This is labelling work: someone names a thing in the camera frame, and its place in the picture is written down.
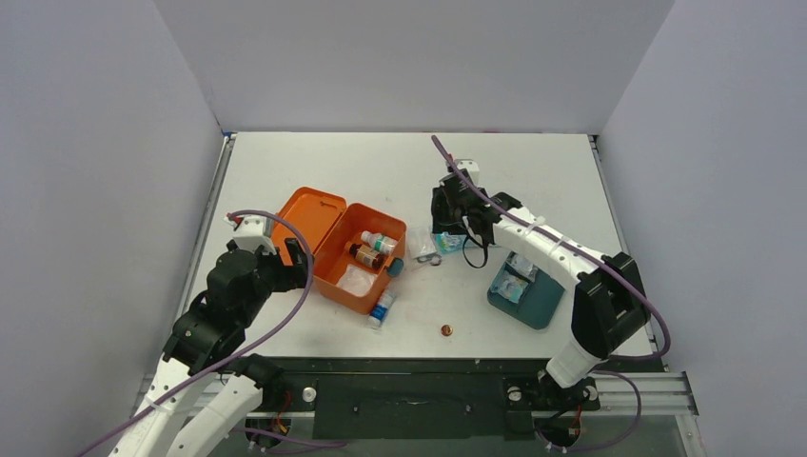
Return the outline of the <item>blue snack packet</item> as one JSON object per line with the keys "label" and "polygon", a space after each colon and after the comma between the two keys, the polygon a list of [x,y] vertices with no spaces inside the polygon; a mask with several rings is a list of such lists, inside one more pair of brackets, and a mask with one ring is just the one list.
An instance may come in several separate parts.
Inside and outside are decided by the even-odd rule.
{"label": "blue snack packet", "polygon": [[442,232],[434,235],[434,244],[440,254],[448,254],[462,250],[466,239],[464,234]]}

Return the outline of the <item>orange plastic medicine box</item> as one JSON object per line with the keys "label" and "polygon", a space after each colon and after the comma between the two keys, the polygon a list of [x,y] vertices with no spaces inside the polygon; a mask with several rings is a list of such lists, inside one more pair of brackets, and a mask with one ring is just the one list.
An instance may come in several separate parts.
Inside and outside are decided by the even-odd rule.
{"label": "orange plastic medicine box", "polygon": [[[404,221],[361,203],[349,204],[338,195],[309,187],[297,189],[279,216],[305,238],[314,256],[314,288],[326,299],[367,315],[394,277],[403,269]],[[349,252],[360,244],[364,231],[380,233],[396,241],[396,247],[377,268],[369,268]],[[375,276],[369,290],[355,295],[338,286],[349,266]]]}

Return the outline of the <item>white gauze packet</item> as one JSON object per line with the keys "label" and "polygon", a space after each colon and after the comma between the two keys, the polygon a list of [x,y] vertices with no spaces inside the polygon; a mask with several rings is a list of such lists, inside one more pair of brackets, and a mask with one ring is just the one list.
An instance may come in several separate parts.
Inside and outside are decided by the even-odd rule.
{"label": "white gauze packet", "polygon": [[376,274],[354,265],[348,265],[337,282],[337,287],[357,297],[364,296],[371,290],[376,279]]}

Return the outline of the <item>brown bottle orange cap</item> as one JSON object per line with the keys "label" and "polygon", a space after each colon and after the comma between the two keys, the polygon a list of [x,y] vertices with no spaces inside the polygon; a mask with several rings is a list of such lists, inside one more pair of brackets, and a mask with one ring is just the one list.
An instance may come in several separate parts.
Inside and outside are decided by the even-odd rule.
{"label": "brown bottle orange cap", "polygon": [[365,244],[350,244],[347,251],[362,266],[379,270],[386,260],[386,255]]}

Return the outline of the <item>white bottle green label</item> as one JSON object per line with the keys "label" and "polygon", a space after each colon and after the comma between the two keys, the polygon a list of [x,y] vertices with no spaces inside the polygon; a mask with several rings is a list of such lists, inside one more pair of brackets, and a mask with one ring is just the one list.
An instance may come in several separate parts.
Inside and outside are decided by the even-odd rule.
{"label": "white bottle green label", "polygon": [[384,255],[392,254],[396,246],[398,246],[397,240],[379,232],[365,230],[361,233],[360,238],[369,248]]}

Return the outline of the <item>zip bag of wipes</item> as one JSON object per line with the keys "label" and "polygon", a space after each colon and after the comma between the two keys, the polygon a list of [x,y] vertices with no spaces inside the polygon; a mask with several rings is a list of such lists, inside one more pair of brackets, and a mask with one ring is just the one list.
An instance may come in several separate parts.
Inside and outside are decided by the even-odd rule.
{"label": "zip bag of wipes", "polygon": [[507,257],[507,265],[526,281],[534,282],[539,269],[525,257],[511,252]]}

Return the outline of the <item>white blue tube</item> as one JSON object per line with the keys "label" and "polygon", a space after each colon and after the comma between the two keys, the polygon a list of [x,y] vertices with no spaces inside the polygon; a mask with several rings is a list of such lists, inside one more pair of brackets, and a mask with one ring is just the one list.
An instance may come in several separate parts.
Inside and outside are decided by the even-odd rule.
{"label": "white blue tube", "polygon": [[397,293],[392,290],[385,290],[379,297],[373,309],[367,317],[368,324],[375,329],[380,328],[397,298]]}

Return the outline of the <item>teal divided tray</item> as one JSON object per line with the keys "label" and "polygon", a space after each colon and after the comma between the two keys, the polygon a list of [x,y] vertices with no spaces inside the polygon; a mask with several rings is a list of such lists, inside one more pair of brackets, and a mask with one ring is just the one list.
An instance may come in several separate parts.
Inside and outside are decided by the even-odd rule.
{"label": "teal divided tray", "polygon": [[[521,277],[507,265],[507,257],[494,280],[502,275],[504,271],[507,274]],[[541,269],[539,269],[534,282],[528,281],[529,286],[517,304],[510,303],[498,294],[493,293],[491,291],[493,282],[486,292],[488,303],[536,330],[548,327],[565,293],[565,289]]]}

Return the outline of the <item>clear zip bag gauze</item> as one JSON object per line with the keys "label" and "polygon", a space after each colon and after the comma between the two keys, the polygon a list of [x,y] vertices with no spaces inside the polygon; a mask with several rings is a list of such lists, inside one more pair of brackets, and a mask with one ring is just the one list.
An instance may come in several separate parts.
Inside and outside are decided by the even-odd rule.
{"label": "clear zip bag gauze", "polygon": [[406,249],[411,259],[437,252],[430,226],[415,226],[407,230]]}

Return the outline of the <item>small teal wipe packet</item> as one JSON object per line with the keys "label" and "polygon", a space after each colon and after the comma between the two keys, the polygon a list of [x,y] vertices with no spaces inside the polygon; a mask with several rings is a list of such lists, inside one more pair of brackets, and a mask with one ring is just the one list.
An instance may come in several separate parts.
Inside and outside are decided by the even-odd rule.
{"label": "small teal wipe packet", "polygon": [[507,274],[504,271],[502,275],[494,280],[491,291],[501,296],[504,300],[517,304],[528,286],[528,281],[523,280],[521,277]]}

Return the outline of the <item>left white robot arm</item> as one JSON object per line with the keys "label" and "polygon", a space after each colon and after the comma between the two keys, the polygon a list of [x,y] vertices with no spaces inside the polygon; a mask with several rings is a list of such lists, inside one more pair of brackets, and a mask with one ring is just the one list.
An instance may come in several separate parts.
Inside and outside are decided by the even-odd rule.
{"label": "left white robot arm", "polygon": [[163,357],[113,456],[208,456],[250,411],[284,396],[282,371],[266,357],[238,354],[274,293],[312,286],[313,254],[291,237],[235,237],[207,274],[206,288],[172,327]]}

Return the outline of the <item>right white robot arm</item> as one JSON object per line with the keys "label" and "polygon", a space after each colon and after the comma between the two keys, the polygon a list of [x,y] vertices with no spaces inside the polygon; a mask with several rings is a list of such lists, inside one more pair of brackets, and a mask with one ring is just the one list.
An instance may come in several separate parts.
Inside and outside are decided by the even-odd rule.
{"label": "right white robot arm", "polygon": [[468,179],[467,171],[449,174],[432,189],[433,223],[519,254],[571,295],[571,335],[536,383],[539,398],[559,407],[650,320],[638,267],[624,252],[608,255],[578,244],[509,194],[489,196]]}

